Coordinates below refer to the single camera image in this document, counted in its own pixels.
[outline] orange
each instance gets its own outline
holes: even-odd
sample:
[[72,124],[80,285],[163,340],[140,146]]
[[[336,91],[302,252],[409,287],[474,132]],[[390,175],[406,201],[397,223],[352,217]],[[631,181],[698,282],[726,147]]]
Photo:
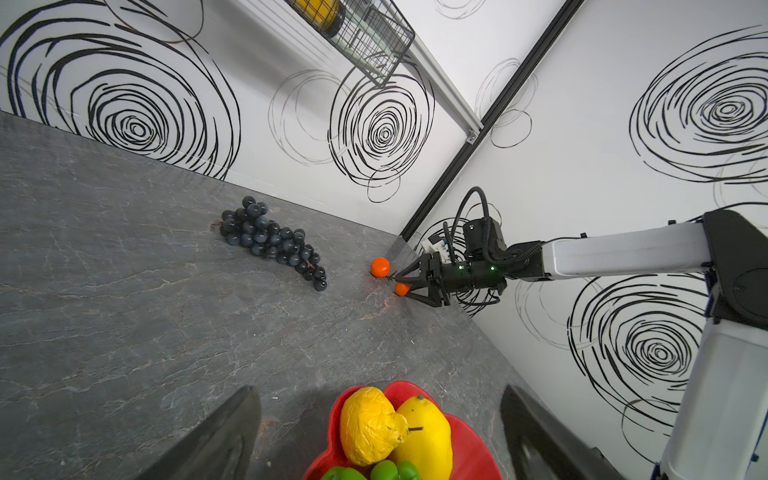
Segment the orange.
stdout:
[[376,278],[384,278],[389,275],[389,261],[384,257],[379,257],[371,262],[371,275]]
[[411,286],[406,283],[395,283],[395,293],[398,294],[398,296],[405,296],[406,293],[408,293],[408,290],[411,289]]

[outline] yellow lemon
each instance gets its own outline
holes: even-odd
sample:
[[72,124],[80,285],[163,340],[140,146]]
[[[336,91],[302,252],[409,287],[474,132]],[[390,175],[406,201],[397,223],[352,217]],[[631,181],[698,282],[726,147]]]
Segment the yellow lemon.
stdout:
[[406,400],[397,412],[406,418],[411,432],[406,442],[392,452],[392,461],[398,465],[411,462],[424,480],[449,480],[453,448],[451,426],[445,415],[422,396]]
[[341,445],[346,457],[362,467],[381,462],[408,438],[408,422],[381,390],[363,387],[341,409]]

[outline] green bell pepper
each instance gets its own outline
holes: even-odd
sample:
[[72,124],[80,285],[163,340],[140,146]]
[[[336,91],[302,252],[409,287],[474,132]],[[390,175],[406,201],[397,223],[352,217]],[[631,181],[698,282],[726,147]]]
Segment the green bell pepper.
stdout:
[[371,480],[422,480],[411,462],[402,462],[395,466],[390,460],[376,464],[371,471]]
[[354,468],[333,467],[320,480],[366,480]]

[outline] yellow bottle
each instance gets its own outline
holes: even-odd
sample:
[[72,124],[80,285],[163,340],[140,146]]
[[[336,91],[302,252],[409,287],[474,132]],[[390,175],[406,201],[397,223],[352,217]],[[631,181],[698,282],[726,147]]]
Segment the yellow bottle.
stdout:
[[339,0],[286,0],[316,30],[327,33],[339,14]]
[[451,426],[445,415],[423,396],[406,400],[397,412],[406,418],[411,432],[405,443],[392,452],[392,461],[411,462],[424,480],[449,480],[453,448]]

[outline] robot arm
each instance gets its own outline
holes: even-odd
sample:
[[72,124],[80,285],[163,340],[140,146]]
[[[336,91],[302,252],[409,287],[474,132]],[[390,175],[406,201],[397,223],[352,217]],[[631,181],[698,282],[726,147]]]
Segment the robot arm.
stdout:
[[[715,210],[695,223],[507,248],[479,193],[484,217],[463,227],[465,259],[451,254],[444,262],[439,251],[421,255],[396,276],[411,286],[407,296],[441,306],[450,304],[450,293],[474,288],[501,295],[506,278],[703,273],[710,294],[707,325],[654,478],[744,478],[768,412],[768,238],[738,213]],[[449,250],[451,235],[446,231]],[[418,276],[408,276],[417,269]],[[427,296],[413,292],[421,288]]]

